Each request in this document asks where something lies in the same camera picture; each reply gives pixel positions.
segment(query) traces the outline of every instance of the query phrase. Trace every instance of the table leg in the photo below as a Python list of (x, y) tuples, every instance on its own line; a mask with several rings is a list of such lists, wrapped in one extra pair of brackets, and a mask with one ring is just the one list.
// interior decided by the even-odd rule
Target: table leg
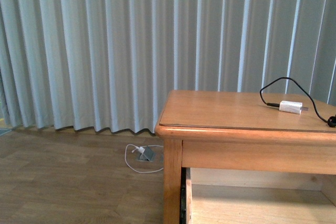
[(164, 140), (163, 223), (180, 221), (182, 140)]

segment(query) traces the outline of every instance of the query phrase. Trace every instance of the black cable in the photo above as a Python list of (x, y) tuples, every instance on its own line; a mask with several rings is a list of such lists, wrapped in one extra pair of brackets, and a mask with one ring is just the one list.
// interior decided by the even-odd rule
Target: black cable
[(273, 81), (273, 82), (271, 82), (270, 84), (268, 84), (268, 85), (266, 85), (266, 86), (264, 86), (261, 90), (260, 90), (260, 97), (261, 97), (261, 99), (262, 99), (262, 101), (264, 102), (264, 104), (266, 104), (267, 106), (271, 106), (271, 107), (280, 107), (280, 104), (279, 103), (269, 103), (269, 102), (266, 102), (265, 100), (264, 100), (264, 98), (263, 98), (263, 95), (262, 95), (262, 91), (265, 89), (265, 88), (267, 88), (267, 87), (269, 87), (269, 86), (271, 86), (273, 83), (275, 83), (275, 82), (277, 82), (277, 81), (279, 81), (279, 80), (281, 80), (281, 79), (286, 79), (286, 80), (291, 80), (291, 81), (293, 81), (308, 97), (309, 97), (309, 99), (310, 99), (310, 101), (313, 103), (313, 106), (314, 106), (314, 110), (315, 110), (315, 113), (316, 113), (316, 115), (322, 120), (322, 121), (324, 121), (325, 123), (328, 123), (328, 121), (326, 120), (326, 119), (324, 119), (323, 117), (321, 117), (320, 116), (320, 114), (319, 114), (319, 112), (317, 111), (317, 108), (316, 108), (316, 105), (315, 105), (315, 102), (314, 102), (314, 100), (313, 100), (313, 98), (300, 86), (300, 84), (298, 84), (297, 83), (297, 81), (296, 80), (294, 80), (293, 78), (290, 78), (290, 77), (280, 77), (280, 78), (278, 78), (278, 79), (276, 79), (275, 81)]

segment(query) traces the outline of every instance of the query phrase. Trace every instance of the drawer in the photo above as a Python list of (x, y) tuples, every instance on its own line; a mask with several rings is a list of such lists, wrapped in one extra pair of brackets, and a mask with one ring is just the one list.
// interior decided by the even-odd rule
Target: drawer
[(334, 175), (201, 168), (185, 173), (181, 206), (187, 224), (336, 224)]

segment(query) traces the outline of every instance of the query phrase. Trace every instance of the light blue curtain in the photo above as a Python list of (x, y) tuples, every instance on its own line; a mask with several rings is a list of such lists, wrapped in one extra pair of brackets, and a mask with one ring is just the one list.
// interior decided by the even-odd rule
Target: light blue curtain
[(172, 89), (257, 92), (281, 76), (336, 105), (335, 20), (336, 0), (0, 0), (4, 117), (153, 131)]

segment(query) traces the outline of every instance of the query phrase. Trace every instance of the cord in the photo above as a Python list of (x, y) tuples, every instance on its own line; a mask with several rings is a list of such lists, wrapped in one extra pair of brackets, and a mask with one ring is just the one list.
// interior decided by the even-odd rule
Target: cord
[(313, 103), (313, 106), (314, 106), (314, 110), (315, 110), (315, 113), (316, 113), (316, 115), (322, 120), (322, 121), (324, 121), (325, 123), (328, 123), (328, 121), (326, 120), (326, 119), (324, 119), (322, 116), (320, 116), (320, 114), (319, 114), (319, 112), (317, 111), (317, 108), (316, 108), (316, 105), (315, 105), (315, 102), (314, 102), (314, 100), (313, 100), (313, 98), (300, 86), (300, 84), (298, 84), (297, 83), (297, 81), (296, 80), (294, 80), (293, 78), (290, 78), (290, 77), (280, 77), (280, 78), (278, 78), (278, 79), (276, 79), (275, 81), (273, 81), (273, 82), (271, 82), (270, 84), (268, 84), (268, 85), (266, 85), (266, 86), (264, 86), (261, 90), (260, 90), (260, 97), (261, 97), (261, 99), (262, 99), (262, 101), (264, 102), (264, 104), (266, 104), (267, 106), (271, 106), (271, 107), (280, 107), (280, 104), (279, 103), (269, 103), (269, 102), (266, 102), (265, 100), (264, 100), (264, 98), (263, 98), (263, 95), (262, 95), (262, 91), (265, 89), (265, 88), (267, 88), (267, 87), (269, 87), (269, 86), (271, 86), (273, 83), (275, 83), (275, 82), (277, 82), (277, 81), (279, 81), (279, 80), (281, 80), (281, 79), (286, 79), (286, 80), (291, 80), (291, 81), (293, 81), (308, 97), (309, 97), (309, 99), (311, 100), (311, 102)]
[(133, 171), (135, 171), (135, 172), (137, 172), (137, 173), (156, 173), (156, 172), (159, 172), (159, 171), (163, 170), (163, 168), (161, 168), (161, 169), (159, 169), (159, 170), (153, 170), (153, 171), (149, 171), (149, 172), (141, 172), (141, 171), (139, 171), (139, 170), (134, 169), (132, 166), (129, 165), (129, 163), (127, 162), (127, 159), (126, 159), (126, 156), (127, 156), (127, 148), (128, 148), (129, 146), (133, 146), (133, 147), (135, 147), (135, 149), (132, 150), (132, 153), (133, 153), (134, 151), (136, 151), (136, 150), (138, 150), (138, 152), (142, 153), (142, 152), (141, 152), (141, 148), (144, 148), (144, 147), (163, 147), (162, 145), (136, 146), (136, 145), (134, 145), (134, 144), (128, 144), (128, 145), (126, 146), (126, 148), (125, 148), (125, 163), (127, 164), (127, 166), (128, 166), (129, 168), (131, 168)]

